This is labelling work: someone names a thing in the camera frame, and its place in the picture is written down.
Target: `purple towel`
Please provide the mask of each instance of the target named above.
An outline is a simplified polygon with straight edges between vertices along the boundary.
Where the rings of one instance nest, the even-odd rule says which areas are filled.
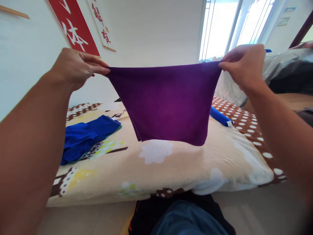
[[[127,109],[138,141],[174,140],[202,146],[221,73],[218,63],[110,67],[108,77]]]

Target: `white wall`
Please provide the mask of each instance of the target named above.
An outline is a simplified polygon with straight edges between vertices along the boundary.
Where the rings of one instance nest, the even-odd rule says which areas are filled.
[[[312,40],[313,40],[313,26],[311,26],[311,28],[306,33],[306,35],[304,36],[301,42],[307,42],[307,41],[312,41]]]
[[[86,0],[77,0],[104,61],[115,67],[192,64],[197,61],[202,0],[103,0],[117,53],[102,46]],[[0,120],[70,47],[45,0],[2,0],[30,20],[0,12]],[[110,103],[117,94],[107,78],[90,78],[73,93],[70,106]]]
[[[289,48],[302,25],[313,10],[312,0],[287,0],[278,19],[282,17],[283,11],[287,7],[296,7],[286,26],[275,27],[271,31],[265,48],[273,52],[282,52]]]

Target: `blue rolled item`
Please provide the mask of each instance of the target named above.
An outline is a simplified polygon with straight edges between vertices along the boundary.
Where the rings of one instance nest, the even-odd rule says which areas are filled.
[[[117,120],[112,120],[105,115],[88,123],[81,122],[66,127],[64,151],[60,165],[79,161],[94,144],[106,139],[121,127]]]
[[[215,108],[211,107],[210,115],[223,126],[232,126],[232,120],[221,114]]]

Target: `white banner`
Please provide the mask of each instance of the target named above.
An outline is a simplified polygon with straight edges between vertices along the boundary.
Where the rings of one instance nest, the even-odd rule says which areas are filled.
[[[104,47],[116,52],[116,50],[114,50],[114,43],[110,38],[110,30],[105,24],[103,11],[101,10],[101,8],[98,7],[98,3],[96,2],[96,0],[87,0],[87,2],[92,11]]]

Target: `beige blanket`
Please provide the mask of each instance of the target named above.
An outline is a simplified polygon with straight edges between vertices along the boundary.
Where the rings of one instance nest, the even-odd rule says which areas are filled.
[[[187,190],[205,195],[285,180],[266,149],[255,116],[218,97],[212,105],[234,124],[224,127],[210,117],[207,140],[200,147],[165,140],[138,142],[122,102],[69,109],[67,126],[107,115],[123,127],[79,162],[60,166],[48,206],[171,197]]]

